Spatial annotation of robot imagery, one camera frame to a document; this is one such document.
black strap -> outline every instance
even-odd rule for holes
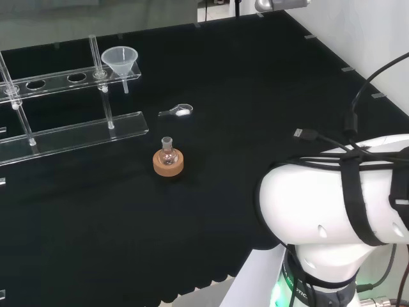
[[[357,274],[359,272],[359,270],[348,280],[339,282],[339,283],[329,283],[327,281],[324,280],[320,280],[310,274],[308,274],[307,272],[304,272],[304,270],[302,268],[300,268],[296,263],[295,260],[293,258],[293,255],[295,257],[297,257],[297,254],[292,251],[291,254],[289,254],[288,252],[286,252],[286,256],[284,258],[284,264],[286,266],[288,266],[288,268],[290,269],[290,271],[292,272],[292,275],[299,279],[301,282],[306,282],[309,285],[312,286],[317,286],[317,287],[321,287],[321,288],[326,288],[326,289],[339,289],[339,288],[343,288],[348,286],[350,283],[353,283],[355,281],[355,278],[357,277]]]
[[[375,236],[371,225],[369,225],[359,175],[359,165],[361,162],[362,159],[357,151],[346,153],[339,162],[346,214],[353,231],[363,243],[369,246],[385,245]]]
[[[409,147],[402,149],[397,156],[408,158]],[[409,203],[409,166],[393,169],[389,194],[390,206],[397,211],[403,224],[409,230],[409,204],[405,202]]]

clear test tube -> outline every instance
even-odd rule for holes
[[[22,107],[22,101],[19,95],[19,87],[13,84],[13,80],[10,77],[10,73],[8,72],[6,63],[4,62],[4,58],[1,52],[0,52],[0,73],[1,77],[4,80],[4,83],[6,84],[5,93],[9,97],[10,102],[12,103],[12,108],[16,110],[17,115],[19,116],[21,126],[28,138],[29,144],[31,146],[35,146],[36,141],[33,137],[33,132],[31,131],[30,124],[28,123],[26,114],[24,113]]]
[[[106,77],[107,72],[102,69],[101,56],[98,50],[98,43],[96,42],[96,36],[89,36],[89,45],[91,46],[92,58],[94,60],[95,72],[94,77],[96,79],[103,79]],[[105,117],[107,118],[108,128],[114,128],[114,121],[112,119],[111,105],[109,104],[109,95],[108,95],[108,85],[102,83],[98,85],[98,89],[101,91],[102,104],[104,105]]]

velcro strap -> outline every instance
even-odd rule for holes
[[[397,157],[408,158],[409,147],[402,149]],[[389,203],[399,214],[406,229],[409,230],[409,165],[402,165],[392,170]]]
[[[348,152],[339,162],[346,214],[353,231],[363,243],[369,246],[385,245],[375,236],[368,221],[359,175],[361,162],[362,159],[354,151]]]

white wall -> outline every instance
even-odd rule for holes
[[[255,13],[254,2],[242,0],[241,14]],[[365,78],[409,52],[408,0],[312,0],[307,8],[288,13]],[[373,81],[406,114],[408,83],[409,59]]]

green light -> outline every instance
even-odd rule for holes
[[[280,285],[276,283],[271,293],[270,307],[275,307],[279,305],[280,296],[281,288]]]

